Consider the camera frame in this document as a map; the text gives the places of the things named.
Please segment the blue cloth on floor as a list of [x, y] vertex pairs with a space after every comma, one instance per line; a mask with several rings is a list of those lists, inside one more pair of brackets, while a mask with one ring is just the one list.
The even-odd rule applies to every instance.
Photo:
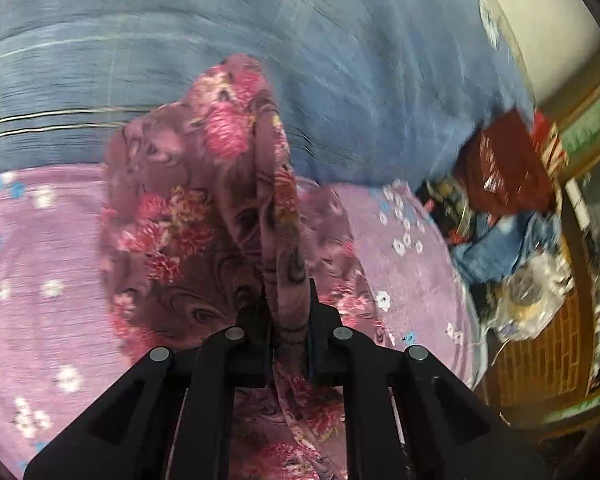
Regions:
[[493, 226], [487, 214], [478, 214], [474, 237], [453, 247], [451, 259], [468, 285], [500, 282], [537, 252], [556, 254], [561, 236], [557, 214], [524, 211], [499, 218]]

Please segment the purple floral garment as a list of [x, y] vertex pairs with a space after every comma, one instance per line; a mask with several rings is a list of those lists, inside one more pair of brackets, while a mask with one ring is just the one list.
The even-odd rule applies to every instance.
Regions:
[[312, 297], [290, 148], [260, 63], [234, 54], [110, 139], [100, 268], [114, 334], [138, 361], [185, 350], [268, 298], [272, 382], [236, 392], [230, 476], [342, 479], [342, 396], [304, 377]]

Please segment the lilac flowered bedsheet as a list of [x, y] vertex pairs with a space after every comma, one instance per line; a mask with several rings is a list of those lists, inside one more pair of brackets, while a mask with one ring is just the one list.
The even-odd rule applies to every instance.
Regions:
[[[303, 250], [324, 304], [388, 347], [428, 348], [469, 387], [486, 347], [443, 238], [405, 185], [298, 183]], [[97, 267], [102, 172], [0, 175], [0, 464], [27, 464], [127, 369]]]

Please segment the red plastic bag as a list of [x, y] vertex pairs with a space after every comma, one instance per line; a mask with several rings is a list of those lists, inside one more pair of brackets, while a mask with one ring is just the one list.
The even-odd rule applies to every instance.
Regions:
[[557, 175], [567, 162], [554, 122], [535, 112], [527, 125], [511, 110], [463, 146], [453, 176], [480, 214], [552, 214], [559, 204]]

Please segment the clear plastic bag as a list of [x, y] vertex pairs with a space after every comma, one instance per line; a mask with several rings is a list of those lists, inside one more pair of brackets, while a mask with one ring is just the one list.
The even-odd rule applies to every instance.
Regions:
[[490, 329], [503, 344], [536, 338], [573, 286], [570, 264], [563, 255], [534, 255], [501, 284]]

